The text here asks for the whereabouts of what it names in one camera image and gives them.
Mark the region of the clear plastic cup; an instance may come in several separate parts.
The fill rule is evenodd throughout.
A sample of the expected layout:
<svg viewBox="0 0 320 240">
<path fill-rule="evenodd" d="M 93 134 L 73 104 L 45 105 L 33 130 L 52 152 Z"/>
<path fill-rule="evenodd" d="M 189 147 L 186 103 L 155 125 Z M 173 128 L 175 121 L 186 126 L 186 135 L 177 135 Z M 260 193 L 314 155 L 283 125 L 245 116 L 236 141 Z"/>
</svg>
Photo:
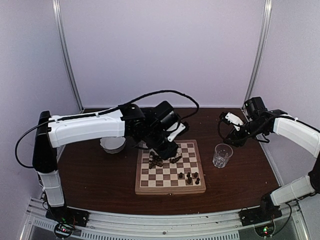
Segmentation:
<svg viewBox="0 0 320 240">
<path fill-rule="evenodd" d="M 212 163 L 217 168 L 224 168 L 233 156 L 233 149 L 228 144 L 220 143 L 214 148 Z"/>
</svg>

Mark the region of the aluminium frame post left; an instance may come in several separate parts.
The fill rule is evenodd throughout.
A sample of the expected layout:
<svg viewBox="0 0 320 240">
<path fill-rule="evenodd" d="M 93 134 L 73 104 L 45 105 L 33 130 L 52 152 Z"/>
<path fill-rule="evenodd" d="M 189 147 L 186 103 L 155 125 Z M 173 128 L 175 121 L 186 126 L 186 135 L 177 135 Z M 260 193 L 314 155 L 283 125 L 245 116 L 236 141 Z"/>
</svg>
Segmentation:
<svg viewBox="0 0 320 240">
<path fill-rule="evenodd" d="M 58 35 L 59 35 L 59 41 L 60 41 L 60 46 L 62 50 L 63 62 L 64 62 L 67 78 L 70 83 L 71 91 L 76 101 L 77 108 L 79 112 L 82 112 L 84 110 L 84 106 L 81 101 L 80 93 L 76 84 L 76 80 L 75 80 L 75 76 L 74 76 L 74 72 L 71 64 L 70 54 L 67 46 L 66 34 L 64 30 L 63 17 L 61 12 L 61 1 L 53 0 L 52 6 L 53 6 L 53 14 L 54 14 L 54 18 L 57 26 Z"/>
</svg>

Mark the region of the wooden chess board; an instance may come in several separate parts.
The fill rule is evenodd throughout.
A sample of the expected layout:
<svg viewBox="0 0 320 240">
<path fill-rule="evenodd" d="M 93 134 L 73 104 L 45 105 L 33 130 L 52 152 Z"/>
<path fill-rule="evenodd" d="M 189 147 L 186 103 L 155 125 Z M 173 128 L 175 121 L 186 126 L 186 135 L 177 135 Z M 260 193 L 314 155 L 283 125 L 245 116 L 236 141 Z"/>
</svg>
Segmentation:
<svg viewBox="0 0 320 240">
<path fill-rule="evenodd" d="M 176 157 L 159 160 L 154 150 L 147 149 L 145 143 L 138 151 L 135 193 L 137 195 L 187 195 L 206 191 L 203 168 L 195 139 L 176 140 Z M 187 173 L 191 173 L 192 184 L 187 184 Z M 194 173 L 198 172 L 199 184 L 195 184 Z"/>
</svg>

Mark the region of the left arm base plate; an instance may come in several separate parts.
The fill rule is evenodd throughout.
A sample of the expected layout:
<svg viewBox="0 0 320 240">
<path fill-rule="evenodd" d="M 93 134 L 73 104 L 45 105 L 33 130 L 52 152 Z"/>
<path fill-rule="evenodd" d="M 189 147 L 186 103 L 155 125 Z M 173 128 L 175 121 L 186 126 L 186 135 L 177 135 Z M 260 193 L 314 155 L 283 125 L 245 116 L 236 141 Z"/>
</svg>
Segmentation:
<svg viewBox="0 0 320 240">
<path fill-rule="evenodd" d="M 45 217 L 65 225 L 86 227 L 89 220 L 89 212 L 74 208 L 67 208 L 62 210 L 47 210 Z"/>
</svg>

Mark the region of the white round bowl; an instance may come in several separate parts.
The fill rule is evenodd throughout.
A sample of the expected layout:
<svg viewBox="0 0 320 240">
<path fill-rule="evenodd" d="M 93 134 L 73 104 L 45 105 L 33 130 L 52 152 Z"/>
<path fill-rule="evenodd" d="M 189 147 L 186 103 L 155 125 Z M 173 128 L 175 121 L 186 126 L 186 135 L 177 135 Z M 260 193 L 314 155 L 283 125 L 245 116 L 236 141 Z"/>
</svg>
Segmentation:
<svg viewBox="0 0 320 240">
<path fill-rule="evenodd" d="M 103 137 L 100 139 L 100 146 L 108 154 L 120 153 L 126 145 L 125 137 Z"/>
</svg>

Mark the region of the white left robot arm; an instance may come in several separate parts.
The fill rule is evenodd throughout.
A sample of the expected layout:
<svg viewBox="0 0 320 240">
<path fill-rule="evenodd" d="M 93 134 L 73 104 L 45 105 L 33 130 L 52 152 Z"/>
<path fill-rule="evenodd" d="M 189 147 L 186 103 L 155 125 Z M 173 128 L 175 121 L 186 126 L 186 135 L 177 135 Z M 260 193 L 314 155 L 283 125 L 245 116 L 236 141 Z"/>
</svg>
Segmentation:
<svg viewBox="0 0 320 240">
<path fill-rule="evenodd" d="M 182 118 L 167 101 L 151 108 L 126 103 L 105 111 L 67 116 L 51 116 L 44 111 L 36 131 L 32 166 L 40 177 L 53 215 L 67 222 L 72 211 L 65 206 L 56 148 L 93 139 L 131 137 L 137 143 L 145 142 L 167 160 L 176 155 L 178 145 L 174 139 L 184 130 Z"/>
</svg>

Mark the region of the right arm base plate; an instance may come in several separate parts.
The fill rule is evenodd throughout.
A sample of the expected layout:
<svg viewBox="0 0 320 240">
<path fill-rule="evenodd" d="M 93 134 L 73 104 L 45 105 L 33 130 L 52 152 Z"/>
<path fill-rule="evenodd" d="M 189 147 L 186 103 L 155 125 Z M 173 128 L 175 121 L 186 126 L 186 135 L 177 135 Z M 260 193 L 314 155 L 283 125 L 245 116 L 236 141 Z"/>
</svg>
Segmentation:
<svg viewBox="0 0 320 240">
<path fill-rule="evenodd" d="M 265 213 L 259 206 L 254 208 L 241 209 L 238 212 L 242 226 L 256 225 L 263 222 L 280 218 L 282 212 L 279 209 Z"/>
</svg>

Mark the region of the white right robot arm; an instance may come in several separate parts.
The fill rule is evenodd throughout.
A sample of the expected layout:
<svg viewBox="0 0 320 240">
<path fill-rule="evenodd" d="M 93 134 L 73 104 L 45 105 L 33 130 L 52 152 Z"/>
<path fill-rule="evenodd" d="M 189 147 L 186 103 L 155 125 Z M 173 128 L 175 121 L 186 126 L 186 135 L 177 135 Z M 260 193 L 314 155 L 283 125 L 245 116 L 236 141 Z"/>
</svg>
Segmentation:
<svg viewBox="0 0 320 240">
<path fill-rule="evenodd" d="M 220 114 L 220 123 L 232 127 L 223 142 L 242 147 L 255 139 L 266 145 L 271 135 L 273 142 L 264 146 L 264 151 L 282 174 L 283 185 L 262 196 L 256 210 L 258 219 L 268 220 L 284 203 L 319 194 L 320 131 L 283 110 L 267 109 L 259 96 L 245 101 L 242 111 L 244 119 L 231 112 Z"/>
</svg>

